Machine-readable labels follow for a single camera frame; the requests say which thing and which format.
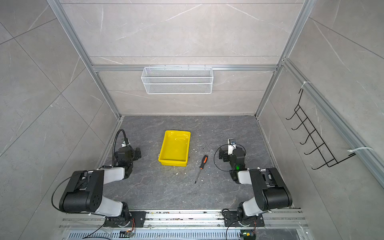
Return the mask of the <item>orange black handled screwdriver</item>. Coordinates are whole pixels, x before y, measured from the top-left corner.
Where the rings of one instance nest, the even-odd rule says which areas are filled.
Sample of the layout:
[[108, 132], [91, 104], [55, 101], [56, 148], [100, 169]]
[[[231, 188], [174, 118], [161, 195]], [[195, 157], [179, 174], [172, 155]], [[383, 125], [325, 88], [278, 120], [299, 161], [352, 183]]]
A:
[[205, 164], [207, 163], [207, 160], [208, 160], [208, 155], [204, 155], [203, 156], [203, 159], [201, 161], [201, 164], [200, 164], [200, 167], [199, 167], [199, 171], [198, 171], [198, 174], [197, 174], [197, 177], [195, 179], [195, 184], [197, 183], [198, 179], [199, 179], [199, 176], [200, 176], [200, 173], [201, 171], [204, 169], [204, 166]]

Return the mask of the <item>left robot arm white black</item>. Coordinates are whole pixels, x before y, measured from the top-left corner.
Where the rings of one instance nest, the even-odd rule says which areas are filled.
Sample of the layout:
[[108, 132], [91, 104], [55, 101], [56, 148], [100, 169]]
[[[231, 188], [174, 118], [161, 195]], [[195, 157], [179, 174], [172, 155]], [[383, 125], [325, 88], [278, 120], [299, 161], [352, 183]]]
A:
[[73, 172], [59, 201], [59, 210], [68, 214], [104, 216], [110, 226], [127, 226], [133, 221], [128, 204], [103, 196], [104, 185], [128, 179], [133, 162], [141, 157], [140, 148], [125, 146], [114, 152], [116, 167]]

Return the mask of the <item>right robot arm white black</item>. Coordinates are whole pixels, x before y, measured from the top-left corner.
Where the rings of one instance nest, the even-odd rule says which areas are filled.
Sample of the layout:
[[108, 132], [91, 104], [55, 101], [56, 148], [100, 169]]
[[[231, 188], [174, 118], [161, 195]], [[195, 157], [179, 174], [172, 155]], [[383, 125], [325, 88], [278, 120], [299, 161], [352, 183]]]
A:
[[227, 172], [232, 180], [239, 185], [250, 185], [254, 196], [239, 204], [237, 215], [239, 221], [259, 216], [274, 209], [290, 207], [293, 203], [288, 187], [277, 168], [249, 169], [245, 165], [246, 150], [241, 145], [219, 147], [219, 159], [231, 166]]

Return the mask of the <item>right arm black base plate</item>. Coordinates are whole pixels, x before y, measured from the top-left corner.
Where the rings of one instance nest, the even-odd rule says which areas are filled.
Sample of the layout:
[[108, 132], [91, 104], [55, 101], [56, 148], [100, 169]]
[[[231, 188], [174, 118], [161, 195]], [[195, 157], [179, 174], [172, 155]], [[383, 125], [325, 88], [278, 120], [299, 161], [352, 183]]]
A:
[[264, 227], [262, 215], [247, 217], [241, 216], [237, 211], [223, 209], [221, 211], [224, 218], [225, 227]]

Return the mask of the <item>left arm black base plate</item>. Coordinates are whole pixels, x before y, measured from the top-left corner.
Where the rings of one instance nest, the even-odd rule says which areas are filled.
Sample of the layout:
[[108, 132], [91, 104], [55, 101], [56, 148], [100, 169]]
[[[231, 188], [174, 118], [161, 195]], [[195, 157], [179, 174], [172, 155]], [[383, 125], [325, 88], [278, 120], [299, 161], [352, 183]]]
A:
[[147, 212], [145, 211], [133, 211], [125, 216], [124, 213], [119, 217], [106, 218], [104, 227], [111, 228], [142, 228], [145, 223]]

